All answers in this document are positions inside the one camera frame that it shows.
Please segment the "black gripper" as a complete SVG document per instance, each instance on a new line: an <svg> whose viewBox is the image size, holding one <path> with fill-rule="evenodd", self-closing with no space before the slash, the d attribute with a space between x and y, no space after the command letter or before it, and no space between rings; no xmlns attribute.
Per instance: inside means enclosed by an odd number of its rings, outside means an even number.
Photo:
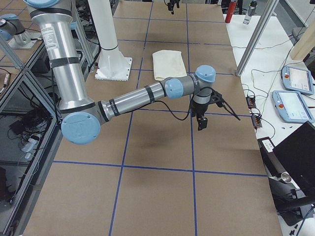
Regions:
<svg viewBox="0 0 315 236"><path fill-rule="evenodd" d="M167 3L168 10L173 10L173 9L174 9L174 6L176 6L177 8L179 8L179 0L170 0L170 1Z"/></svg>
<svg viewBox="0 0 315 236"><path fill-rule="evenodd" d="M208 104L199 104L193 102L191 105L191 116L196 117L198 123L198 131L207 128L207 118L205 113L208 110Z"/></svg>

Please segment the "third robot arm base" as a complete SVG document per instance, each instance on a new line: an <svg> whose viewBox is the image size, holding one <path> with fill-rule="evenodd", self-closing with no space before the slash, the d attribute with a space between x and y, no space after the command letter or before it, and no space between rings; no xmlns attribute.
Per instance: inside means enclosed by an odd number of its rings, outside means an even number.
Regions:
<svg viewBox="0 0 315 236"><path fill-rule="evenodd" d="M0 37L8 41L13 49L31 49L41 40L40 32L28 32L17 15L9 13L0 16Z"/></svg>

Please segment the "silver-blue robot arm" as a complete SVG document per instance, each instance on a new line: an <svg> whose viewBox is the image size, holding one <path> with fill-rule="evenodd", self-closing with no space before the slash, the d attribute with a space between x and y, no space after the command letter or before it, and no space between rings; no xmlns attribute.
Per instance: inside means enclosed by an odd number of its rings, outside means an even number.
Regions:
<svg viewBox="0 0 315 236"><path fill-rule="evenodd" d="M201 65L188 75L179 51L162 50L153 54L154 73L160 79L151 85L118 95L129 79L132 58L119 50L112 10L107 0L88 2L100 44L98 69L85 80L70 30L74 6L69 0L27 1L31 20L41 31L62 101L61 131L71 143L94 141L101 126L113 117L160 102L191 96L188 114L196 116L198 129L207 127L204 114L210 104L220 100L213 89L216 71Z"/></svg>

